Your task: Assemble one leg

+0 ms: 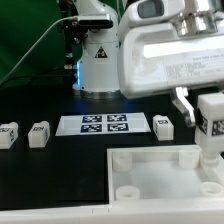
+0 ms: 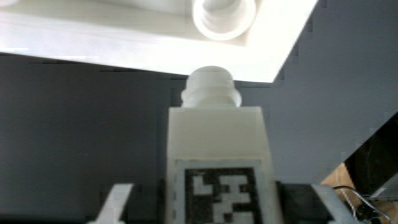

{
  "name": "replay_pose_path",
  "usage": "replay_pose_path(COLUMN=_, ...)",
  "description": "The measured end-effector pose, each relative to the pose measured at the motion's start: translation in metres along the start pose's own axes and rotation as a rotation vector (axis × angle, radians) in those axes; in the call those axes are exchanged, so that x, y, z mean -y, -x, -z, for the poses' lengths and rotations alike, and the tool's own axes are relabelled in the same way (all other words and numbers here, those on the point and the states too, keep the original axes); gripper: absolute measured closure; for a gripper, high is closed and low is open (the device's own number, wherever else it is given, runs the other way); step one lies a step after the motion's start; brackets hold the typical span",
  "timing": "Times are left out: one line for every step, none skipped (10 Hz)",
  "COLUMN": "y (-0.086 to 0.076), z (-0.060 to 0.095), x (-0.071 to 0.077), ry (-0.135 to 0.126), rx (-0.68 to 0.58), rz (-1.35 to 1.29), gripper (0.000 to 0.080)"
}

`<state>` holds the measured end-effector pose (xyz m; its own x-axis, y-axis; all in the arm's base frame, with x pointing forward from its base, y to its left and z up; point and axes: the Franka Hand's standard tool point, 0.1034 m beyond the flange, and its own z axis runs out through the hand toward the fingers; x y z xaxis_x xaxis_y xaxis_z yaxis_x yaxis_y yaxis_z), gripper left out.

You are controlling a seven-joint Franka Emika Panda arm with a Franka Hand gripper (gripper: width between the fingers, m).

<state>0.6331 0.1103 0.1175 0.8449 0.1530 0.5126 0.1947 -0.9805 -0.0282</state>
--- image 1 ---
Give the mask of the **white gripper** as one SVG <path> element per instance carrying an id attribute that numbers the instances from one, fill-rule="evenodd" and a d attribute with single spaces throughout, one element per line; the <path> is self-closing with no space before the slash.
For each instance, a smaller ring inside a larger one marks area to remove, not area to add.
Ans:
<path id="1" fill-rule="evenodd" d="M 137 27 L 124 37 L 118 53 L 122 94 L 140 98 L 171 91 L 173 105 L 187 127 L 196 125 L 188 88 L 224 80 L 224 21 L 218 31 L 188 37 L 170 23 Z"/>

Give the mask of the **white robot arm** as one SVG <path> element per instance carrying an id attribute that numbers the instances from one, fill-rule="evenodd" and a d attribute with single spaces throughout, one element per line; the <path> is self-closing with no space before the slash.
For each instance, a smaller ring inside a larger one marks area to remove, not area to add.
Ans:
<path id="1" fill-rule="evenodd" d="M 75 83 L 82 96 L 169 92 L 186 124 L 196 123 L 188 91 L 224 81 L 220 0 L 135 0 L 121 18 L 99 0 L 75 6 L 87 30 Z"/>

